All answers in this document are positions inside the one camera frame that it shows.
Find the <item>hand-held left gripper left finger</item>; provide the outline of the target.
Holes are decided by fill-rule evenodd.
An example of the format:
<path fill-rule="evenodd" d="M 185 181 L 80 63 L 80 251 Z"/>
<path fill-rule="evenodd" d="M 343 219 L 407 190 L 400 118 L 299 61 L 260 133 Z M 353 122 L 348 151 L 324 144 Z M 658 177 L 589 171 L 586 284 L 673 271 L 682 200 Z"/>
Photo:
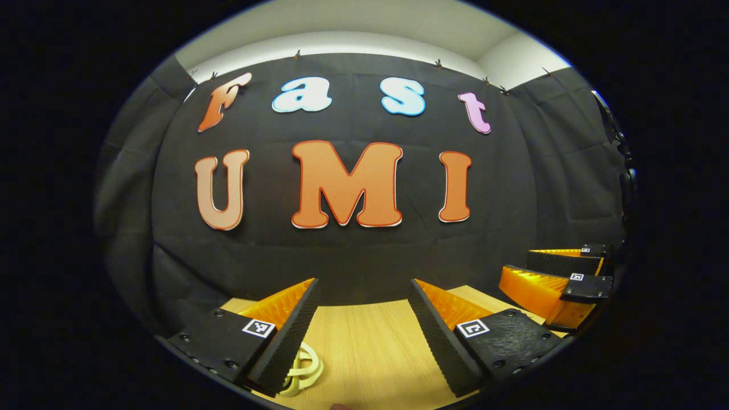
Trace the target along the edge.
<path fill-rule="evenodd" d="M 166 347 L 216 378 L 274 397 L 317 310 L 318 282 L 309 278 L 238 313 L 214 309 L 167 338 Z"/>

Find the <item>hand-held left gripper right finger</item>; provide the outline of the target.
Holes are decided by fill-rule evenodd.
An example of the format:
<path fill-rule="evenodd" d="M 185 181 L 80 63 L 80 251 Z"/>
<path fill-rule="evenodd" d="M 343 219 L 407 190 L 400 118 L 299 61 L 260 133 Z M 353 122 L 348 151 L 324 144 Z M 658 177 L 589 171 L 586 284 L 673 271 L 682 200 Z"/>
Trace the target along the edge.
<path fill-rule="evenodd" d="M 457 397 L 520 379 L 564 345 L 518 309 L 490 311 L 417 278 L 409 305 Z"/>

